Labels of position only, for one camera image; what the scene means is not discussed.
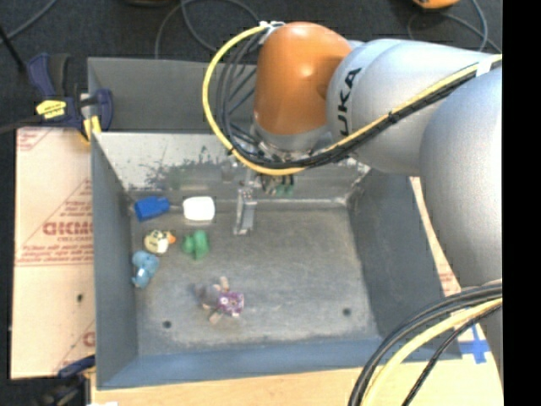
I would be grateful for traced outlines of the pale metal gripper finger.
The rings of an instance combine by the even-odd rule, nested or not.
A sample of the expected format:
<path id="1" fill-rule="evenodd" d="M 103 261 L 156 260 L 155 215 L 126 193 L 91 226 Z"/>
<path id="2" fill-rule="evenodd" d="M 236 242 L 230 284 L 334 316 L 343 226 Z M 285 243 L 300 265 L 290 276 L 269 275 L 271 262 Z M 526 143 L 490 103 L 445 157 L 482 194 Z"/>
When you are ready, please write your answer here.
<path id="1" fill-rule="evenodd" d="M 233 233 L 235 235 L 244 234 L 243 218 L 244 218 L 244 190 L 239 189 L 237 193 L 236 220 L 235 220 L 235 225 L 233 228 Z"/>
<path id="2" fill-rule="evenodd" d="M 251 190 L 244 192 L 244 231 L 249 233 L 253 230 L 257 199 Z"/>

